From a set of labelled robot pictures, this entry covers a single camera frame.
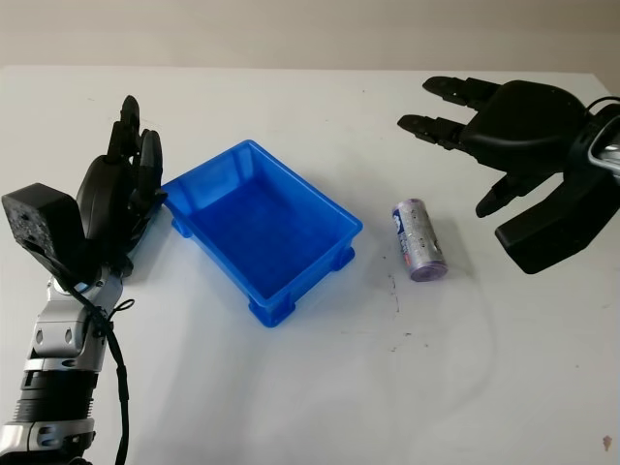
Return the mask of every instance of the black mark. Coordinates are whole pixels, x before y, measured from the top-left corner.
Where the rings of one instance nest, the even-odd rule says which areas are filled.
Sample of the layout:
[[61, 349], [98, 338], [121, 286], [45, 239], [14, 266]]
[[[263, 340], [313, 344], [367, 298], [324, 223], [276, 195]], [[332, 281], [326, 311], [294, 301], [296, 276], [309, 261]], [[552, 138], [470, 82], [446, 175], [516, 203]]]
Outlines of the black mark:
[[396, 313], [400, 313], [400, 303], [398, 302], [398, 293], [396, 292], [396, 280], [391, 274], [389, 274], [387, 277], [391, 280], [390, 294], [392, 294], [394, 296], [394, 299], [396, 300]]

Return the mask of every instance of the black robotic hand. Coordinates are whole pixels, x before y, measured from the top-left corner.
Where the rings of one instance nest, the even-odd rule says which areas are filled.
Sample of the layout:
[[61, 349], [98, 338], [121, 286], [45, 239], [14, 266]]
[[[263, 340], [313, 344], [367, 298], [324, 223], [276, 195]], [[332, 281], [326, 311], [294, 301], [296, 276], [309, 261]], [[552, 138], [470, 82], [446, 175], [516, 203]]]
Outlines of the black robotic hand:
[[398, 125], [506, 173], [478, 204], [479, 217], [529, 194], [552, 174], [564, 174], [551, 195], [495, 232], [526, 273], [584, 249], [620, 207], [619, 104], [592, 114], [599, 101], [587, 108], [565, 90], [522, 80], [500, 85], [432, 77], [423, 87], [478, 113], [467, 125], [417, 115], [403, 116]]

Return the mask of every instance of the white wall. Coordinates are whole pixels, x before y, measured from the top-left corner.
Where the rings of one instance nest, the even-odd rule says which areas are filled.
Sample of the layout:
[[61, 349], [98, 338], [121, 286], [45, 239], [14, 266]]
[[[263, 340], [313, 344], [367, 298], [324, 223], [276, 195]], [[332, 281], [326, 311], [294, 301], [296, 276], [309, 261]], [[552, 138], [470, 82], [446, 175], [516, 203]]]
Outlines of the white wall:
[[620, 0], [0, 0], [0, 65], [532, 70], [620, 92]]

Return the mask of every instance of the table surface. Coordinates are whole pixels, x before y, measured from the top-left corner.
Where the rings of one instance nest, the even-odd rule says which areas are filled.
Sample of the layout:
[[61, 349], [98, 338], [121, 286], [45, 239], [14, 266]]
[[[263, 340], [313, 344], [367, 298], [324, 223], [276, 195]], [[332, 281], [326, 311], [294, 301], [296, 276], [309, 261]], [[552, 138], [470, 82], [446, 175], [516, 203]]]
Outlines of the table surface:
[[[464, 73], [441, 73], [466, 77]], [[126, 94], [160, 132], [164, 181], [253, 139], [355, 214], [356, 258], [280, 326], [163, 209], [136, 256], [116, 318], [129, 368], [132, 464], [611, 464], [618, 436], [616, 216], [576, 257], [522, 273], [494, 229], [557, 185], [485, 219], [500, 174], [396, 126], [405, 113], [467, 121], [424, 92], [426, 72], [7, 68], [0, 80], [2, 193], [44, 182], [75, 194], [108, 146]], [[592, 76], [471, 73], [559, 85], [584, 102]], [[409, 280], [390, 208], [426, 201], [449, 263]], [[0, 419], [9, 420], [47, 272], [0, 215]], [[113, 361], [95, 391], [112, 463], [119, 427]]]

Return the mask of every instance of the silver metal arm segment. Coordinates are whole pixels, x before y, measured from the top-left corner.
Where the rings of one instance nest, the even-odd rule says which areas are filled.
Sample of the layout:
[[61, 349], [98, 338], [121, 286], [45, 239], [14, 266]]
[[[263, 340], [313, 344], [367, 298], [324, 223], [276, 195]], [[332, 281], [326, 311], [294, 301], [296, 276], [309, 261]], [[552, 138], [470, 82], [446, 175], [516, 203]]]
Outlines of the silver metal arm segment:
[[[95, 284], [76, 289], [107, 318], [123, 286], [120, 276], [104, 267]], [[50, 279], [47, 305], [35, 324], [24, 368], [15, 420], [0, 431], [0, 464], [78, 463], [95, 435], [90, 408], [106, 345], [88, 310]]]

